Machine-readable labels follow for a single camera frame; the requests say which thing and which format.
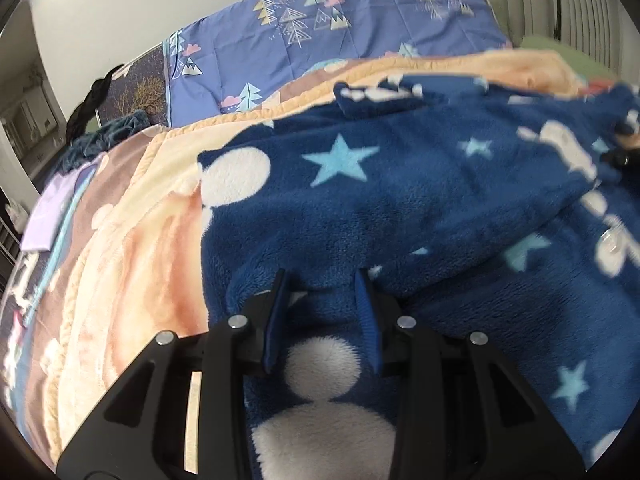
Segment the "navy star fleece baby jacket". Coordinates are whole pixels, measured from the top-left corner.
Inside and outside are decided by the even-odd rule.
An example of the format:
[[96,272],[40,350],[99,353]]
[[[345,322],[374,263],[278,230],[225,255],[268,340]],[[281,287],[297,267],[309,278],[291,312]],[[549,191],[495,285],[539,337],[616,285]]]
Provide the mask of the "navy star fleece baby jacket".
[[291,280],[273,371],[245,384],[256,476],[388,474],[398,387],[367,360],[358,271],[437,333],[484,333],[593,465],[639,400],[639,180],[608,162],[638,129],[626,84],[411,75],[199,154],[210,322]]

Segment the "green pillow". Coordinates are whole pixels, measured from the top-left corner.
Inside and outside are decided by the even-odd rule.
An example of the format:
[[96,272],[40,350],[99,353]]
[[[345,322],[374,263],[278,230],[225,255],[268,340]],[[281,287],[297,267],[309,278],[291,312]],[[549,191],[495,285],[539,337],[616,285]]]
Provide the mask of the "green pillow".
[[579,51],[568,44],[562,44],[558,40],[539,36],[525,36],[519,43],[518,47],[528,50],[549,50],[557,53],[572,70],[586,81],[609,80],[618,81],[620,76],[612,72],[604,64],[598,62],[588,54]]

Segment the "peach bear fleece blanket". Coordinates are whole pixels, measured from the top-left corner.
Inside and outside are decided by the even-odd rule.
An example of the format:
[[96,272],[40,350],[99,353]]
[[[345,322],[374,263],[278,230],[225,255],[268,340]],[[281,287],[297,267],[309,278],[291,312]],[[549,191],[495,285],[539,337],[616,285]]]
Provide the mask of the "peach bear fleece blanket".
[[577,96],[585,85],[544,50],[336,62],[281,87],[254,112],[147,128],[102,157],[70,206],[61,251],[26,256],[6,298],[15,314],[1,376],[17,425],[43,463],[56,464],[156,333],[205,330],[198,154],[258,122],[330,102],[338,82],[374,86],[388,75],[431,72],[559,96]]

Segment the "grey pleated curtain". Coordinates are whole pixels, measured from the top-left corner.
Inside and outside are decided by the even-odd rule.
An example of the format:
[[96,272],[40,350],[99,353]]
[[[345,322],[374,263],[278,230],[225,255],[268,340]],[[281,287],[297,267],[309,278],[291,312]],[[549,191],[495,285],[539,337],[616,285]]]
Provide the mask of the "grey pleated curtain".
[[639,76],[639,31],[622,0],[489,0],[512,44],[565,44],[629,80]]

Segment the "lavender folded cloth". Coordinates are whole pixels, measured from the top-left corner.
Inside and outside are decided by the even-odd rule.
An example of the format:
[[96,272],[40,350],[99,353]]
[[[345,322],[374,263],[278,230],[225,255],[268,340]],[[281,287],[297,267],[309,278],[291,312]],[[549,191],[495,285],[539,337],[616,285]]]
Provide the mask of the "lavender folded cloth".
[[86,162],[69,174],[57,172],[44,188],[30,214],[21,240],[22,252],[50,252],[79,181],[96,164]]

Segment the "dark teal knit blanket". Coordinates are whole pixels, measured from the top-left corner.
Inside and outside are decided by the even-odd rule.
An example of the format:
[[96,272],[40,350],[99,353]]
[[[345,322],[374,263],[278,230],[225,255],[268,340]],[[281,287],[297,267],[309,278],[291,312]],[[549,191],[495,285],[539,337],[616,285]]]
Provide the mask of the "dark teal knit blanket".
[[150,118],[145,110],[135,110],[132,114],[107,122],[93,132],[87,132],[70,142],[61,158],[53,166],[52,174],[69,174],[85,162],[92,162],[101,153],[149,128]]

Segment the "black garment on headboard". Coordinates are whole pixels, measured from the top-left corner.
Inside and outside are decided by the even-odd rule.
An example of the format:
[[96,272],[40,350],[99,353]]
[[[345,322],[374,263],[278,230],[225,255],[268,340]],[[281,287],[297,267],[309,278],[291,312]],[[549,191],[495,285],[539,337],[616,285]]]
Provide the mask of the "black garment on headboard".
[[108,95],[114,73],[123,67],[124,64],[119,64],[112,68],[103,78],[93,81],[85,99],[74,109],[70,118],[68,118],[65,130],[67,144],[71,144],[73,140],[76,140],[86,132],[88,123]]

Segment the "dark tree-pattern headboard cushion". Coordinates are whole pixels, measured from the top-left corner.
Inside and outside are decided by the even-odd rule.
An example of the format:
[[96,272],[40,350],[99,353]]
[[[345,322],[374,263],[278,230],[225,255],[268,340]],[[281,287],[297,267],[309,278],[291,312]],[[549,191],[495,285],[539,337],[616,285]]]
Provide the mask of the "dark tree-pattern headboard cushion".
[[144,110],[152,125],[168,125],[163,46],[158,44],[112,76],[108,95],[96,112],[100,125]]

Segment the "blue tree-print sheet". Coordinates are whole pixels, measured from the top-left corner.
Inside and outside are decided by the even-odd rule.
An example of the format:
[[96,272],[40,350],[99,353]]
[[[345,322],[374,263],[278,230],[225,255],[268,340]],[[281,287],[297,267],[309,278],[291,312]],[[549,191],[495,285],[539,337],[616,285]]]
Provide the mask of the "blue tree-print sheet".
[[487,0],[241,0],[163,45],[167,119],[249,112],[330,64],[509,47]]

